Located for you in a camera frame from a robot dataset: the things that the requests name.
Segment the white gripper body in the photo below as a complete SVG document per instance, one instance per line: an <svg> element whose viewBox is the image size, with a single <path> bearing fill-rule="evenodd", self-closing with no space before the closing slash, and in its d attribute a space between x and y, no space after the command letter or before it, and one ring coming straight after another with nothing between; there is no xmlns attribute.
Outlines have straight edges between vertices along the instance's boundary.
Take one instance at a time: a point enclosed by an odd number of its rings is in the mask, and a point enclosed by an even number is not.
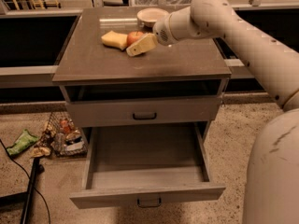
<svg viewBox="0 0 299 224"><path fill-rule="evenodd" d="M168 20L169 16L166 15L157 20L152 28L152 31L156 35L158 42L164 46L172 44L169 26L167 25Z"/></svg>

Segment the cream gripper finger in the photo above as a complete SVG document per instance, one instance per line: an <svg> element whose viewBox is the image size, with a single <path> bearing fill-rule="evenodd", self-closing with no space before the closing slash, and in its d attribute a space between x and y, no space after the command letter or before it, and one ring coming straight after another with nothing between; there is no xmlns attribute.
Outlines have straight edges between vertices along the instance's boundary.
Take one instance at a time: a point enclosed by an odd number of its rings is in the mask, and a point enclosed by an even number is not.
<svg viewBox="0 0 299 224"><path fill-rule="evenodd" d="M135 57L155 49L158 45L157 37L152 33L142 35L136 42L130 45L126 52L130 57Z"/></svg>

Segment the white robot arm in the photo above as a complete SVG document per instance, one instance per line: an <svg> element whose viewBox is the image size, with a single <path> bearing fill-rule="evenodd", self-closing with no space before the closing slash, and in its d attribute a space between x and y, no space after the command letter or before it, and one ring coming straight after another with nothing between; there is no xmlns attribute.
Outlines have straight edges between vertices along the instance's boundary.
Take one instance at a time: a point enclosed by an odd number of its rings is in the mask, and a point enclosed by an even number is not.
<svg viewBox="0 0 299 224"><path fill-rule="evenodd" d="M156 21L127 48L219 38L236 55L234 79L258 84L283 113L255 138L249 155L242 224L299 224L299 53L240 18L227 0L192 0Z"/></svg>

